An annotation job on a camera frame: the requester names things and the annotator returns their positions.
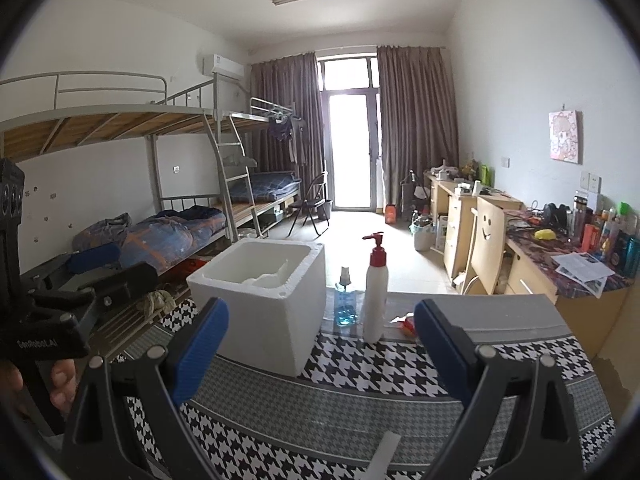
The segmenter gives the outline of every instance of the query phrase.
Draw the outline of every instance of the air conditioner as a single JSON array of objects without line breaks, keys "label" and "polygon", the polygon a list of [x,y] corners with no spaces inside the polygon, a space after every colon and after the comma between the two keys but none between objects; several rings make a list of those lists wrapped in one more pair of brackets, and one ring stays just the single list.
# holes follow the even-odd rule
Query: air conditioner
[{"label": "air conditioner", "polygon": [[202,73],[214,75],[215,73],[226,75],[232,79],[244,79],[244,65],[231,61],[226,57],[214,54],[202,59]]}]

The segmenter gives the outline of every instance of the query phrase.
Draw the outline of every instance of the metal railing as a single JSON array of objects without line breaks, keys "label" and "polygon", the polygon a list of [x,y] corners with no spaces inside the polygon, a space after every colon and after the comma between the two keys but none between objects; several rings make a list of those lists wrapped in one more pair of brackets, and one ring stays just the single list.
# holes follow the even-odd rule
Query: metal railing
[{"label": "metal railing", "polygon": [[[262,106],[254,105],[254,102],[260,103]],[[258,99],[257,97],[251,98],[250,106],[252,114],[255,111],[256,115],[261,115],[263,117],[282,119],[293,115],[292,108],[287,108],[285,106],[272,103],[271,101],[265,101],[264,99]]]},{"label": "metal railing", "polygon": [[[78,88],[60,88],[60,78],[65,75],[116,75],[116,76],[130,76],[130,77],[143,77],[147,79],[157,79],[162,81],[164,89],[155,88],[136,88],[136,87],[119,87],[119,86],[98,86],[98,87],[78,87]],[[58,108],[58,95],[67,94],[71,92],[95,92],[95,91],[120,91],[120,92],[150,92],[156,94],[163,94],[166,100],[167,84],[166,79],[159,75],[153,74],[140,74],[136,72],[114,72],[111,70],[65,70],[61,72],[44,72],[40,74],[23,75],[20,77],[13,77],[11,79],[4,79],[0,81],[0,86],[9,83],[16,83],[19,81],[27,81],[29,79],[38,79],[44,77],[55,77],[56,87],[53,92],[53,109]]]},{"label": "metal railing", "polygon": [[[197,85],[191,86],[189,88],[186,88],[178,93],[175,93],[173,95],[170,95],[169,97],[165,98],[163,101],[159,101],[158,104],[169,104],[171,103],[172,105],[175,105],[175,101],[178,100],[178,104],[179,104],[179,100],[181,98],[184,98],[184,105],[185,106],[189,106],[189,99],[191,99],[191,93],[197,91],[198,92],[198,107],[202,108],[202,89],[212,86],[212,93],[211,93],[211,108],[213,110],[216,110],[218,108],[218,89],[216,87],[217,83],[218,83],[218,78],[219,77],[223,77],[227,80],[229,80],[231,83],[235,84],[236,86],[238,86],[239,89],[241,89],[245,94],[249,94],[248,90],[246,90],[238,81],[236,81],[235,79],[226,76],[224,74],[215,74],[214,78],[210,81],[205,81],[204,83],[199,83]],[[276,103],[272,103],[271,101],[265,101],[264,99],[259,99],[257,97],[251,97],[251,99],[249,100],[249,106],[250,106],[250,113],[251,114],[255,114],[261,117],[267,117],[267,118],[277,118],[277,119],[281,119],[287,116],[290,116],[291,114],[294,113],[292,108],[287,108],[284,107],[282,105],[276,104]]]},{"label": "metal railing", "polygon": [[212,207],[212,200],[215,201],[213,202],[213,205],[220,205],[220,195],[218,194],[163,196],[160,198],[160,203],[162,204],[162,208],[164,208],[164,204],[168,202],[171,209],[177,210],[174,207],[174,202],[180,201],[180,204],[182,205],[182,209],[180,209],[180,211],[184,211],[185,209],[187,209],[184,205],[185,200],[187,201],[188,207],[201,205],[198,204],[198,200],[206,200],[207,207]]}]

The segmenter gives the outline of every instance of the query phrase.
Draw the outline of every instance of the blue comforter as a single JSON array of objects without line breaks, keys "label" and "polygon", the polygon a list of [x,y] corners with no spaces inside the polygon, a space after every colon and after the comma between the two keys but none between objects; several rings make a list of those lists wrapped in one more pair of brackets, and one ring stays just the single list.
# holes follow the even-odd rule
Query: blue comforter
[{"label": "blue comforter", "polygon": [[[300,190],[300,179],[291,171],[272,173],[254,173],[251,176],[251,188],[256,202],[273,202],[283,196]],[[233,202],[248,202],[249,193],[243,180],[229,187]]]},{"label": "blue comforter", "polygon": [[195,205],[180,212],[161,211],[124,232],[114,229],[108,220],[97,222],[74,237],[72,248],[83,251],[116,242],[123,268],[147,262],[161,274],[206,246],[225,226],[220,209]]}]

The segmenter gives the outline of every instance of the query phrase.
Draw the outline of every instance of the yellow object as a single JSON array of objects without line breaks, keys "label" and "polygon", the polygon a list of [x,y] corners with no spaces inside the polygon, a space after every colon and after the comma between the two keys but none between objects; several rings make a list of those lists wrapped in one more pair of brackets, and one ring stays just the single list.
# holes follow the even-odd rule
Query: yellow object
[{"label": "yellow object", "polygon": [[556,233],[553,232],[551,229],[540,229],[540,231],[536,231],[536,234],[534,236],[536,237],[536,240],[555,240],[556,239]]}]

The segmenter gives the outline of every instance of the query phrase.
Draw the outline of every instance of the white lotion bottle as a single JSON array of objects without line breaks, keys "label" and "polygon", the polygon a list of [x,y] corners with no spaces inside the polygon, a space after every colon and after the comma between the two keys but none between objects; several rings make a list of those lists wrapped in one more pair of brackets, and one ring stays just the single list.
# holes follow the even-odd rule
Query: white lotion bottle
[{"label": "white lotion bottle", "polygon": [[383,233],[373,233],[363,240],[375,240],[376,247],[371,252],[367,269],[367,286],[364,292],[362,316],[364,318],[362,336],[368,344],[377,343],[385,329],[386,290],[389,283],[389,269],[386,267],[386,252],[382,247]]}]

